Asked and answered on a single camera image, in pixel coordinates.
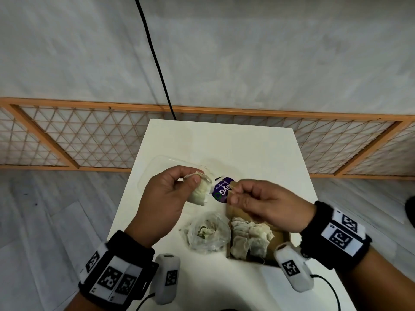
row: brown cardboard box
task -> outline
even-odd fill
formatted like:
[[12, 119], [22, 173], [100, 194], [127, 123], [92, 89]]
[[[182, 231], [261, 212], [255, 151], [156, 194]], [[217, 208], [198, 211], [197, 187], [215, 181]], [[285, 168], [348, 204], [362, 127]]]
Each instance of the brown cardboard box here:
[[[229, 221], [229, 226], [232, 229], [232, 225], [231, 225], [231, 220], [233, 217], [241, 217], [247, 221], [253, 221], [251, 219], [251, 217], [245, 213], [244, 211], [242, 211], [241, 209], [238, 209], [234, 206], [231, 205], [226, 205], [226, 217], [230, 220]], [[291, 241], [290, 240], [290, 234], [286, 231], [280, 231], [277, 229], [277, 227], [273, 227], [271, 226], [271, 230], [272, 233], [274, 234], [274, 237], [271, 239], [271, 241], [269, 242], [269, 246], [267, 249], [267, 256], [265, 257], [265, 260], [263, 260], [260, 257], [256, 257], [256, 256], [252, 256], [249, 254], [248, 251], [248, 255], [246, 256], [246, 261], [247, 262], [252, 262], [252, 263], [259, 263], [259, 264], [263, 264], [263, 265], [270, 265], [270, 266], [278, 266], [277, 261], [275, 261], [274, 258], [274, 251], [277, 248], [277, 246], [279, 246], [280, 244], [286, 242], [286, 241]], [[236, 260], [232, 254], [230, 253], [230, 249], [232, 246], [232, 241], [233, 241], [233, 235], [231, 236], [231, 242], [228, 244], [227, 246], [227, 250], [226, 250], [226, 257], [230, 258], [232, 260]]]

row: white wall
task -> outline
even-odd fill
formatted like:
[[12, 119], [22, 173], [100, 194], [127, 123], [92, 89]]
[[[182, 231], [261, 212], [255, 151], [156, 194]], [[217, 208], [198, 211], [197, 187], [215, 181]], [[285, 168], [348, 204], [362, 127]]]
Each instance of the white wall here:
[[[415, 114], [415, 0], [141, 0], [173, 104]], [[0, 96], [166, 103], [134, 0], [2, 0]]]

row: hand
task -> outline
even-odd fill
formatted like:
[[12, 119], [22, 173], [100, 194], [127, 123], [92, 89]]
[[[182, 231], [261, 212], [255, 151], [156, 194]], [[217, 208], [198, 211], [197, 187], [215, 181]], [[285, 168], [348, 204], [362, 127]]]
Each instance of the hand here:
[[125, 232], [147, 248], [167, 235], [201, 179], [194, 175], [184, 181], [177, 180], [196, 171], [203, 173], [199, 169], [176, 166], [153, 176], [144, 189], [137, 214]]
[[263, 180], [240, 180], [229, 192], [228, 203], [284, 231], [302, 231], [316, 206], [293, 192]]

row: left hand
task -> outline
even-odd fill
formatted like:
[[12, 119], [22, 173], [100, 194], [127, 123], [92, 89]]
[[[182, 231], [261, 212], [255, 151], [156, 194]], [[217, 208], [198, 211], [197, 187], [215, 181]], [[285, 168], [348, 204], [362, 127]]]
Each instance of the left hand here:
[[147, 248], [167, 235], [201, 179], [194, 175], [182, 182], [177, 180], [196, 171], [203, 173], [196, 168], [176, 166], [153, 176], [144, 189], [137, 214], [125, 232]]

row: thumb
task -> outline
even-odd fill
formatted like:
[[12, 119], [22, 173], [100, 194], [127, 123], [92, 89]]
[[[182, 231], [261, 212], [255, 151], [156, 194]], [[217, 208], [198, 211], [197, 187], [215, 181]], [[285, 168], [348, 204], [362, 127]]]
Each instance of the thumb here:
[[177, 193], [187, 200], [190, 194], [198, 187], [201, 181], [200, 176], [193, 175], [185, 180], [180, 184], [179, 188], [177, 189]]
[[257, 200], [248, 194], [236, 194], [231, 193], [228, 198], [229, 204], [235, 206], [245, 212], [253, 213], [259, 216], [263, 216], [267, 209], [267, 202]]

